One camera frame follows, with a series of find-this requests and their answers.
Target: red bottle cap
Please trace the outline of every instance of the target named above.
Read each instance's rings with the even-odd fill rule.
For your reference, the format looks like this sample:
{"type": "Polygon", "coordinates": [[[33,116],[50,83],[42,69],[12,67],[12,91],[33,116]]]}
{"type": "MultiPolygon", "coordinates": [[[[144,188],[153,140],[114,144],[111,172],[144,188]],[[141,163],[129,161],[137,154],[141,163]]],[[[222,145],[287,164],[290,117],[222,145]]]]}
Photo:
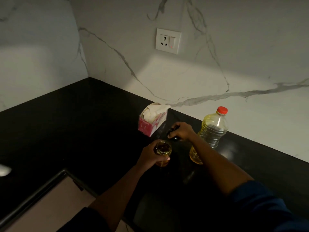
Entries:
{"type": "Polygon", "coordinates": [[[220,114],[225,115],[227,113],[227,108],[225,108],[225,107],[218,107],[217,112],[219,112],[220,114]]]}

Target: jar of oil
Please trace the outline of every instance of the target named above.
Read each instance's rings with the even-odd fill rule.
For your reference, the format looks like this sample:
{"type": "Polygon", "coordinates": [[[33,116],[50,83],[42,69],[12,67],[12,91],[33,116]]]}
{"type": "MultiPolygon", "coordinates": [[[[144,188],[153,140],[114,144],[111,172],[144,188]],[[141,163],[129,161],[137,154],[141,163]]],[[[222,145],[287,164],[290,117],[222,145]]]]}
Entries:
{"type": "MultiPolygon", "coordinates": [[[[227,109],[225,107],[218,107],[216,113],[204,117],[202,128],[198,132],[198,135],[213,149],[218,146],[220,138],[227,132],[228,125],[225,118],[226,114],[227,109]]],[[[193,146],[191,147],[189,155],[194,163],[203,164],[193,146]]]]}
{"type": "MultiPolygon", "coordinates": [[[[168,141],[161,140],[157,143],[154,148],[154,152],[158,155],[170,156],[172,153],[172,146],[168,141]]],[[[158,161],[156,165],[160,167],[165,167],[168,164],[169,160],[167,161],[158,161]]]]}

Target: plastic bottle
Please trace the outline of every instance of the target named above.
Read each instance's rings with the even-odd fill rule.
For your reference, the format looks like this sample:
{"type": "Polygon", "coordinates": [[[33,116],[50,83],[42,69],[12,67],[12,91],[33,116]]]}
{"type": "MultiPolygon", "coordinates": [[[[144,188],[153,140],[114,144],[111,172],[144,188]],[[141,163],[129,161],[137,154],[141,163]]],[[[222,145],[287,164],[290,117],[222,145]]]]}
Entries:
{"type": "MultiPolygon", "coordinates": [[[[218,146],[220,138],[227,132],[226,114],[227,109],[225,107],[218,107],[216,113],[204,117],[202,128],[198,132],[198,135],[213,149],[218,146]]],[[[193,146],[190,150],[190,158],[196,164],[203,164],[193,146]]]]}

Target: white marble backsplash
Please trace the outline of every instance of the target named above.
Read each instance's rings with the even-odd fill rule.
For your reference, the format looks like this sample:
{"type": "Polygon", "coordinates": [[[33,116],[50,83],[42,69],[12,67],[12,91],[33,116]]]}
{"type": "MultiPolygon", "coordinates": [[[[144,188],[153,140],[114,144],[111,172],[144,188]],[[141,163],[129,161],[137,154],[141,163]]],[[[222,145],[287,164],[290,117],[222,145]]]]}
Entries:
{"type": "Polygon", "coordinates": [[[91,77],[200,120],[226,106],[229,131],[309,162],[309,0],[71,3],[91,77]]]}
{"type": "Polygon", "coordinates": [[[87,77],[70,0],[0,0],[0,111],[87,77]]]}

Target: wall socket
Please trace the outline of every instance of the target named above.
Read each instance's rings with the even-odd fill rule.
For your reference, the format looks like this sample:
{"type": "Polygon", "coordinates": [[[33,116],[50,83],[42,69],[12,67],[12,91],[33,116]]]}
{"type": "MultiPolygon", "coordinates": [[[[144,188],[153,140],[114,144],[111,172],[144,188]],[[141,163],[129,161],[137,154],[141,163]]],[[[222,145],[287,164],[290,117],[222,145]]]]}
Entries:
{"type": "Polygon", "coordinates": [[[157,28],[155,48],[173,54],[178,54],[181,32],[157,28]]]}

